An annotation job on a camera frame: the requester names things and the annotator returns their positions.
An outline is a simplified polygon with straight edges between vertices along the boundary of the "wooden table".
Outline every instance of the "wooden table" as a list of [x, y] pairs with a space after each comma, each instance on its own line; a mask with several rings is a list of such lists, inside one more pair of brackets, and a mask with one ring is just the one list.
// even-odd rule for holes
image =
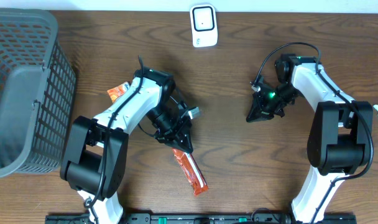
[[[203, 116], [193, 121], [193, 153], [209, 191], [198, 197], [169, 147], [136, 129], [119, 188], [128, 210], [154, 213], [285, 210], [309, 170], [306, 146], [313, 110], [304, 98], [284, 118], [246, 123], [252, 80], [266, 55], [293, 41], [317, 45], [328, 75], [357, 100], [378, 104], [378, 15], [218, 13], [217, 46], [195, 49], [188, 12], [52, 12], [59, 40], [80, 73], [73, 118], [92, 117], [111, 105], [106, 90], [131, 80], [147, 66], [175, 75], [189, 104]], [[282, 52], [314, 55], [306, 47]], [[272, 63], [265, 79], [278, 84]], [[378, 223], [378, 117], [370, 172], [345, 182], [328, 206], [354, 212], [358, 223]], [[147, 119], [145, 129], [150, 129]], [[59, 172], [14, 174], [0, 179], [0, 223], [43, 223], [55, 213], [84, 212], [83, 201]]]

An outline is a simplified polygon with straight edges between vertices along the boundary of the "white device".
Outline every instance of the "white device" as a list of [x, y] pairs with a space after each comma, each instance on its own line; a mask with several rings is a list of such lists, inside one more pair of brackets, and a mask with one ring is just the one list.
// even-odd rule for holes
[[215, 8], [210, 4], [190, 9], [191, 34], [194, 47], [209, 47], [218, 41]]
[[[320, 73], [323, 75], [325, 80], [336, 90], [340, 90], [339, 87], [331, 80], [331, 78], [327, 76], [325, 68], [322, 65], [319, 65], [318, 68], [320, 69]], [[333, 101], [335, 103], [345, 103], [340, 97], [336, 96], [326, 85], [326, 83], [318, 75], [315, 75], [315, 73], [315, 63], [303, 63], [293, 68], [293, 75], [291, 79], [293, 86], [304, 95], [309, 104], [312, 106], [313, 110], [316, 111], [316, 107], [319, 102]], [[340, 92], [340, 94], [348, 101], [354, 100], [354, 98], [345, 94], [342, 90], [340, 90]], [[330, 173], [323, 176], [319, 173], [318, 168], [311, 166], [307, 179], [305, 180], [300, 193], [291, 203], [295, 219], [303, 223], [309, 223], [315, 212], [315, 208], [319, 206], [320, 202], [322, 201], [323, 196], [331, 184], [331, 181], [333, 181], [335, 178], [344, 176], [346, 176], [345, 173]], [[333, 195], [338, 187], [343, 182], [344, 181], [339, 181], [336, 183], [335, 187], [333, 187], [323, 206], [320, 208], [315, 218], [315, 223], [323, 220], [327, 205], [333, 198]]]
[[[104, 112], [96, 115], [94, 118], [98, 120], [99, 124], [107, 126], [110, 117], [117, 107], [134, 94], [136, 88], [139, 86], [141, 78], [135, 77], [132, 81], [131, 87], [128, 91], [120, 96], [116, 102]], [[155, 81], [148, 78], [143, 79], [143, 84], [139, 94], [136, 94], [125, 107], [121, 109], [113, 122], [111, 129], [121, 128], [125, 133], [131, 134], [134, 128], [138, 125], [141, 119], [149, 110], [157, 106], [160, 101], [162, 87], [156, 84]], [[103, 147], [103, 143], [97, 142], [99, 147]], [[94, 195], [84, 190], [79, 190], [78, 193], [84, 200], [87, 198], [93, 199]], [[103, 201], [97, 200], [93, 206], [93, 211], [90, 211], [90, 220], [95, 222], [93, 211], [99, 217], [100, 224], [116, 224], [119, 222], [123, 209], [119, 203], [117, 192], [111, 198], [106, 198]]]

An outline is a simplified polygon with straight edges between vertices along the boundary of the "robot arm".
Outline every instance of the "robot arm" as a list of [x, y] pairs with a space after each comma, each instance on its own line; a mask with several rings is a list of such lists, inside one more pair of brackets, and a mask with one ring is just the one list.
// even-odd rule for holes
[[[364, 126], [340, 97], [326, 84], [328, 82], [341, 96], [347, 99], [362, 114], [371, 130], [372, 107], [368, 102], [357, 102], [343, 93], [327, 76], [319, 64], [321, 79], [316, 74], [314, 57], [297, 57], [283, 54], [275, 61], [277, 77], [281, 83], [276, 89], [263, 82], [254, 83], [253, 105], [247, 122], [265, 121], [274, 115], [284, 116], [283, 108], [294, 104], [295, 98], [303, 95], [313, 110], [313, 120], [308, 139], [307, 153], [311, 167], [297, 197], [291, 202], [294, 221], [310, 223], [316, 208], [330, 188], [334, 179], [353, 174], [357, 167], [367, 163], [370, 150]], [[338, 134], [338, 128], [351, 129], [350, 134]], [[343, 181], [335, 183], [314, 222], [321, 221], [327, 204]]]
[[[79, 116], [71, 127], [60, 177], [85, 201], [93, 200], [99, 187], [104, 158], [86, 150], [86, 145], [104, 147], [109, 120], [116, 113], [109, 133], [106, 178], [99, 199], [90, 209], [92, 222], [118, 223], [123, 214], [116, 191], [126, 168], [129, 135], [145, 115], [157, 128], [152, 136], [158, 142], [187, 153], [193, 152], [190, 120], [199, 114], [198, 108], [189, 110], [182, 98], [172, 98], [173, 91], [177, 90], [172, 75], [146, 67], [143, 70], [143, 77], [142, 70], [135, 72], [130, 89], [110, 108], [93, 119]], [[142, 86], [135, 93], [141, 78]], [[171, 98], [175, 102], [173, 108], [168, 104]]]

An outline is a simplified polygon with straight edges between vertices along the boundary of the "black cable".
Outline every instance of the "black cable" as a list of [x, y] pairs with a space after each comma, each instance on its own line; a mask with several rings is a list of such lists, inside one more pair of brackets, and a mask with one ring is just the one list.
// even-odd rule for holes
[[113, 121], [116, 119], [116, 116], [119, 114], [119, 111], [141, 90], [142, 83], [144, 81], [144, 63], [142, 61], [141, 56], [138, 56], [139, 64], [141, 65], [141, 79], [139, 81], [138, 87], [135, 89], [133, 94], [131, 94], [116, 110], [112, 113], [112, 116], [109, 119], [108, 127], [105, 130], [105, 140], [103, 144], [103, 155], [102, 155], [102, 168], [101, 168], [101, 177], [99, 179], [99, 185], [98, 190], [96, 191], [96, 194], [94, 196], [94, 199], [90, 199], [89, 201], [84, 202], [84, 207], [87, 209], [91, 209], [93, 212], [94, 217], [96, 214], [92, 210], [95, 202], [98, 200], [99, 196], [102, 193], [104, 181], [106, 179], [105, 172], [106, 172], [106, 156], [108, 154], [108, 142], [110, 138], [110, 129], [113, 124]]
[[92, 212], [92, 215], [94, 216], [94, 223], [95, 223], [95, 224], [99, 224], [99, 218], [98, 218], [98, 216], [96, 215], [96, 212], [95, 212], [95, 210], [94, 210], [94, 207], [91, 207], [90, 210], [91, 210], [91, 212]]
[[272, 216], [273, 218], [278, 222], [280, 223], [280, 219], [276, 218], [276, 216], [274, 215], [274, 213], [269, 209], [269, 208], [258, 208], [257, 210], [255, 210], [252, 214], [251, 214], [251, 220], [255, 222], [255, 214], [257, 214], [259, 211], [261, 210], [266, 210], [268, 211]]
[[151, 134], [151, 133], [146, 132], [146, 131], [141, 127], [141, 125], [140, 125], [139, 123], [138, 123], [138, 128], [139, 128], [141, 131], [143, 131], [143, 133], [145, 133], [146, 135], [148, 135], [148, 136], [150, 136], [150, 137], [152, 137], [152, 138], [156, 138], [156, 137], [160, 134], [160, 128], [157, 129], [157, 134]]
[[308, 44], [308, 43], [305, 43], [305, 42], [291, 42], [291, 43], [287, 43], [287, 44], [284, 44], [278, 48], [276, 48], [275, 50], [273, 50], [264, 60], [264, 62], [262, 63], [261, 67], [259, 68], [259, 71], [258, 71], [258, 74], [256, 76], [256, 78], [254, 79], [254, 81], [251, 83], [253, 86], [256, 86], [258, 81], [259, 81], [259, 76], [260, 76], [260, 73], [261, 73], [261, 70], [263, 69], [266, 61], [270, 58], [270, 56], [272, 56], [274, 53], [276, 53], [276, 51], [284, 48], [284, 47], [287, 47], [289, 45], [307, 45], [313, 49], [315, 49], [317, 52], [318, 52], [318, 58], [315, 62], [315, 71], [316, 71], [316, 74], [322, 79], [322, 81], [331, 89], [331, 91], [333, 91], [333, 93], [340, 97], [354, 112], [354, 114], [358, 117], [358, 119], [361, 121], [364, 129], [365, 129], [365, 132], [366, 132], [366, 135], [367, 135], [367, 140], [369, 142], [369, 146], [370, 146], [370, 157], [369, 157], [369, 160], [365, 166], [365, 168], [360, 171], [360, 173], [358, 174], [354, 174], [354, 175], [350, 175], [350, 176], [347, 176], [347, 177], [339, 177], [339, 178], [336, 178], [334, 179], [333, 181], [331, 181], [331, 184], [327, 190], [327, 192], [325, 193], [325, 196], [323, 197], [323, 199], [321, 200], [319, 206], [316, 208], [316, 211], [315, 213], [313, 214], [312, 216], [312, 219], [311, 219], [311, 222], [309, 224], [313, 224], [313, 222], [315, 221], [315, 218], [320, 210], [320, 208], [323, 206], [324, 202], [326, 201], [328, 195], [330, 194], [331, 190], [333, 189], [333, 187], [335, 187], [335, 183], [337, 183], [338, 181], [342, 181], [342, 180], [352, 180], [352, 179], [356, 179], [356, 178], [359, 178], [361, 176], [363, 176], [364, 174], [367, 173], [367, 171], [369, 171], [370, 169], [370, 166], [372, 164], [372, 161], [373, 161], [373, 157], [374, 157], [374, 144], [373, 144], [373, 140], [372, 140], [372, 137], [371, 137], [371, 132], [370, 132], [370, 129], [366, 123], [366, 120], [363, 118], [362, 114], [354, 107], [354, 105], [351, 104], [351, 102], [349, 102], [345, 97], [343, 97], [341, 94], [340, 94], [340, 90], [336, 90], [329, 82], [327, 82], [327, 80], [324, 78], [324, 76], [321, 74], [321, 70], [319, 69], [319, 62], [320, 62], [320, 58], [321, 58], [321, 52], [320, 50], [318, 49], [318, 47], [316, 47], [315, 45], [312, 45], [312, 44]]
[[178, 105], [178, 102], [174, 99], [174, 97], [170, 96], [170, 98], [171, 98], [171, 100], [173, 100], [173, 101]]

